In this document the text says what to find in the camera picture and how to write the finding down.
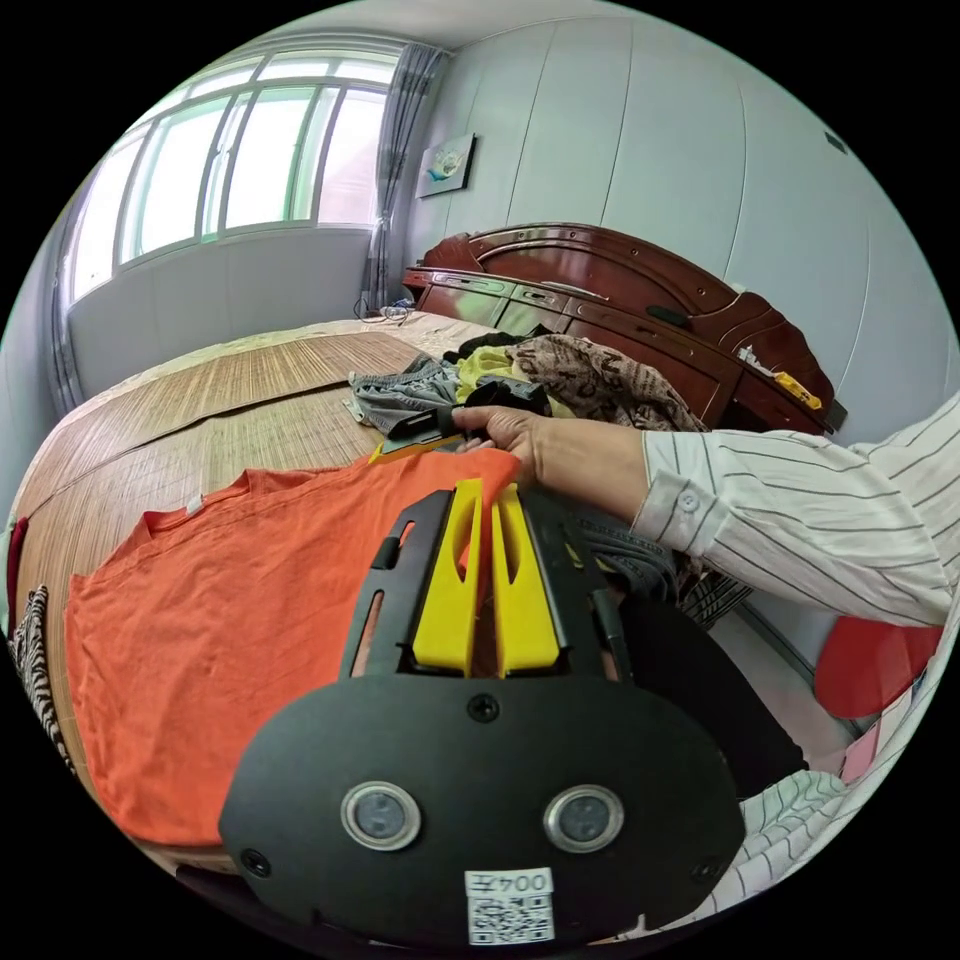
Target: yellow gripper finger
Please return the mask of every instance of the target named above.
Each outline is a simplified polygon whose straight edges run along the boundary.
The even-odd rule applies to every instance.
[[[493,505],[493,606],[500,676],[552,667],[560,654],[523,507],[511,484]]]
[[[424,667],[455,670],[467,677],[480,579],[481,480],[461,480],[453,494],[430,585],[413,641],[413,655]],[[461,576],[460,559],[470,547]]]

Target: grey curtain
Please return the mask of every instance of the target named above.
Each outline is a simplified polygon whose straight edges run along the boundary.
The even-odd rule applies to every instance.
[[[417,115],[447,56],[436,47],[422,43],[408,44],[400,54],[387,95],[377,153],[378,219],[370,238],[362,294],[362,302],[371,312],[390,302],[390,227],[400,192],[400,175],[410,151],[411,133]]]
[[[77,364],[73,355],[73,341],[66,312],[66,297],[63,284],[63,263],[70,237],[83,209],[87,193],[93,184],[97,169],[83,182],[67,204],[53,227],[44,276],[47,279],[48,295],[43,304],[43,343],[47,355],[47,374],[57,416],[65,417],[86,399],[77,376]]]

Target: shirt cuff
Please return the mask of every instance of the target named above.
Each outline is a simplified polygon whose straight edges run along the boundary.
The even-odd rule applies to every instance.
[[[710,442],[698,433],[644,431],[642,438],[649,491],[632,532],[702,556],[729,515],[719,496]]]

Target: white striped sleeve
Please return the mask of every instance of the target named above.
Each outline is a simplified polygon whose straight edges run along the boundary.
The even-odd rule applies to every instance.
[[[960,395],[880,444],[774,431],[645,433],[633,529],[757,589],[942,625],[960,575]]]

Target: yellow object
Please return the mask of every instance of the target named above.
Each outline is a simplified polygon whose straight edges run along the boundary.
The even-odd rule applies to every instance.
[[[390,453],[383,452],[383,441],[381,441],[377,444],[377,449],[370,454],[370,459],[367,463],[373,463],[374,460],[378,463],[389,463],[391,460],[399,460],[400,457],[411,457],[417,453],[427,453],[429,450],[436,450],[437,447],[446,446],[455,439],[455,437],[440,437],[438,440],[431,440],[429,443],[411,443],[406,447],[391,450]]]
[[[529,377],[523,375],[517,366],[508,359],[506,347],[478,347],[466,360],[457,363],[460,372],[460,385],[457,387],[457,403],[465,403],[467,397],[477,389],[481,377],[507,377],[529,383]],[[557,400],[550,398],[550,409],[555,417],[573,418],[573,412]]]
[[[493,505],[492,562],[500,676],[553,666],[560,644],[516,484]]]
[[[818,397],[805,390],[789,373],[778,373],[773,379],[785,390],[789,390],[795,397],[798,397],[811,410],[819,410],[823,406]]]
[[[477,616],[480,550],[471,549],[467,569],[460,558],[468,544],[480,543],[481,480],[461,480],[454,490],[423,612],[413,640],[413,655],[425,667],[456,670],[470,676]]]

